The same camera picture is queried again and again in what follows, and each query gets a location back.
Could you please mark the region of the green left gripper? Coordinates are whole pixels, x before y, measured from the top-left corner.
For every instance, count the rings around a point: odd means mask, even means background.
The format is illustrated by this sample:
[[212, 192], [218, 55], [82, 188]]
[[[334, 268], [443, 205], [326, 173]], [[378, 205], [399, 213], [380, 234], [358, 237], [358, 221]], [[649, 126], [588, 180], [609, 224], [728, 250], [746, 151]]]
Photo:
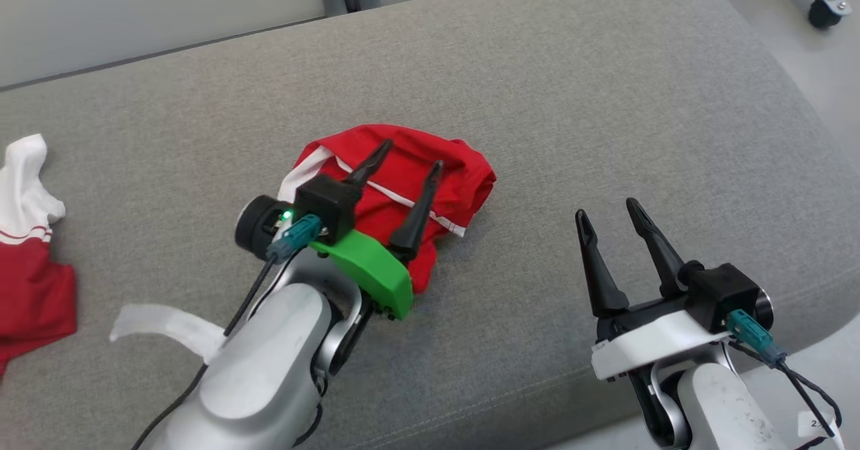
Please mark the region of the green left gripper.
[[[362, 193], [393, 145], [394, 140], [384, 140], [350, 172], [344, 180], [350, 195]], [[418, 255], [442, 173], [443, 161], [437, 160], [427, 173], [420, 198], [391, 233], [388, 249], [359, 230], [350, 230], [333, 245], [320, 240], [312, 243], [317, 253], [328, 255], [338, 269], [396, 320], [406, 318], [413, 308], [411, 274], [403, 264], [411, 263]]]

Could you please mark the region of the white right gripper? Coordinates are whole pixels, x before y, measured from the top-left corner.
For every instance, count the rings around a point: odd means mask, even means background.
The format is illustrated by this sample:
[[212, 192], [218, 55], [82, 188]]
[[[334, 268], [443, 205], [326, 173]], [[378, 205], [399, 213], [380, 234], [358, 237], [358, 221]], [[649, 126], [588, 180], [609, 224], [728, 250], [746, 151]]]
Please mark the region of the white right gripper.
[[626, 208], [637, 235], [647, 245], [660, 278], [663, 299], [630, 307], [618, 289], [598, 247], [598, 235], [583, 209], [575, 223], [593, 316], [598, 318], [591, 365], [598, 379], [609, 380], [659, 361], [675, 361], [699, 350], [715, 349], [716, 363], [734, 371], [725, 345], [728, 332], [712, 333], [685, 309], [689, 299], [678, 282], [684, 265], [675, 248], [636, 198]]

